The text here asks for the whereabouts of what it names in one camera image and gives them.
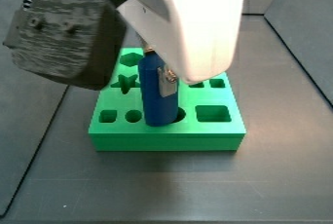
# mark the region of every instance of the rectangular hole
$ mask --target rectangular hole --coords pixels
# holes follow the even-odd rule
[[[198,83],[198,84],[194,84],[191,86],[188,86],[190,88],[203,88],[204,85],[203,85],[203,82],[202,83]]]
[[[117,111],[116,110],[104,110],[100,112],[99,115],[99,122],[100,123],[112,123],[117,118]]]
[[[210,84],[212,88],[224,88],[222,79],[210,79]]]
[[[227,107],[223,105],[196,105],[195,111],[199,122],[231,122]]]

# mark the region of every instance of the star-shaped hole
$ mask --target star-shaped hole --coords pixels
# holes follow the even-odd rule
[[[111,84],[112,88],[120,88],[121,94],[128,94],[131,88],[140,88],[140,84],[136,82],[138,75],[125,77],[119,75],[119,81]]]

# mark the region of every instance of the table surface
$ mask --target table surface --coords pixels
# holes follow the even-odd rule
[[[236,152],[95,152],[97,93],[69,88],[4,223],[333,220],[331,107],[263,17],[242,17],[227,75]]]

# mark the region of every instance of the green shape sorter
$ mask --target green shape sorter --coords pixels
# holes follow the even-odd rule
[[[100,91],[88,134],[97,151],[236,150],[246,134],[226,74],[194,86],[179,82],[172,124],[144,123],[138,61],[142,49],[120,51],[109,85]]]

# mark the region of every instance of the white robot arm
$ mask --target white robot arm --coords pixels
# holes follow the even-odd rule
[[[180,80],[191,85],[230,66],[243,0],[127,0],[117,10]]]

